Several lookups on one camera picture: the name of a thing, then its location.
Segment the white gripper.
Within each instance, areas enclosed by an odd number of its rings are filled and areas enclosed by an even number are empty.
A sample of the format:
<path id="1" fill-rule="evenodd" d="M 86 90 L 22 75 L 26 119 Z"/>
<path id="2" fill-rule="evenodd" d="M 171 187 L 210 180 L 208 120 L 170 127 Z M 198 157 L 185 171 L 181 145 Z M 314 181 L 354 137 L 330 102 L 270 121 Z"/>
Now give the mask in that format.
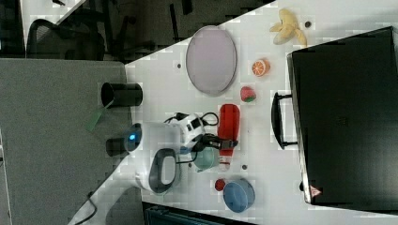
<path id="1" fill-rule="evenodd" d="M 189 114 L 180 120 L 178 124 L 182 131 L 183 146 L 188 149 L 192 149 L 201 138 L 203 146 L 214 147 L 219 150 L 234 148 L 238 144 L 238 141 L 222 139 L 213 134 L 205 134 L 204 124 L 196 113 Z"/>

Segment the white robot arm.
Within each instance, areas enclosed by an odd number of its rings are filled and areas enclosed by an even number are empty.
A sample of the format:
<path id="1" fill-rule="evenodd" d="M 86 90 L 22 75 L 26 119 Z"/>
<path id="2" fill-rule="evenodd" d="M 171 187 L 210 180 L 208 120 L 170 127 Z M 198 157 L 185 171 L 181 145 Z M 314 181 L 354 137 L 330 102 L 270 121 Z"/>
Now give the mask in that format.
<path id="1" fill-rule="evenodd" d="M 162 194 L 177 180 L 180 155 L 214 147 L 227 150 L 237 145 L 240 114 L 224 112 L 216 117 L 217 135 L 206 132 L 208 122 L 195 113 L 175 113 L 164 122 L 132 125 L 116 141 L 128 154 L 99 187 L 87 195 L 68 225 L 105 225 L 110 209 L 129 188 Z"/>

